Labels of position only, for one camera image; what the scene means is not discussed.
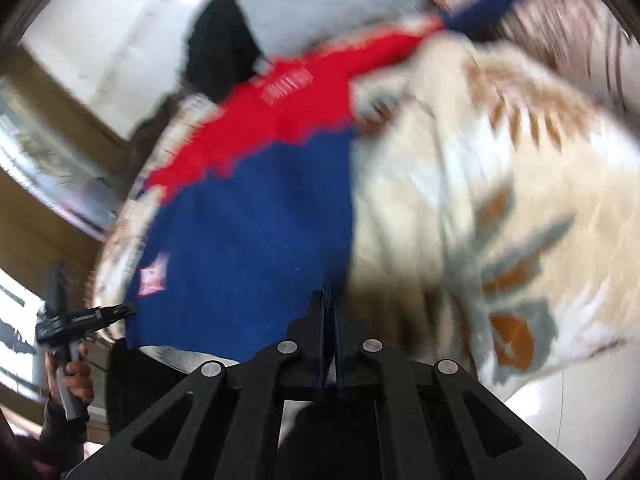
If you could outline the left forearm dark sleeve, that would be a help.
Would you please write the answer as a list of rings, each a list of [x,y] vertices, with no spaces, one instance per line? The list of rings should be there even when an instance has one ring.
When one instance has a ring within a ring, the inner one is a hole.
[[[88,416],[68,420],[62,405],[48,400],[32,452],[32,464],[41,479],[65,479],[84,460],[88,421]]]

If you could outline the person's left hand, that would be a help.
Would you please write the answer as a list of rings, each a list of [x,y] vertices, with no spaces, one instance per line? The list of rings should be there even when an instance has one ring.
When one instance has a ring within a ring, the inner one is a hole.
[[[91,367],[87,362],[88,349],[84,344],[78,346],[79,359],[69,362],[66,365],[66,375],[62,377],[63,385],[70,390],[70,393],[85,405],[89,405],[94,399],[94,385],[91,378]],[[46,367],[47,382],[52,401],[58,405],[62,405],[60,392],[58,391],[58,383],[55,378],[55,371],[58,367],[58,361],[55,355],[48,351],[44,359]]]

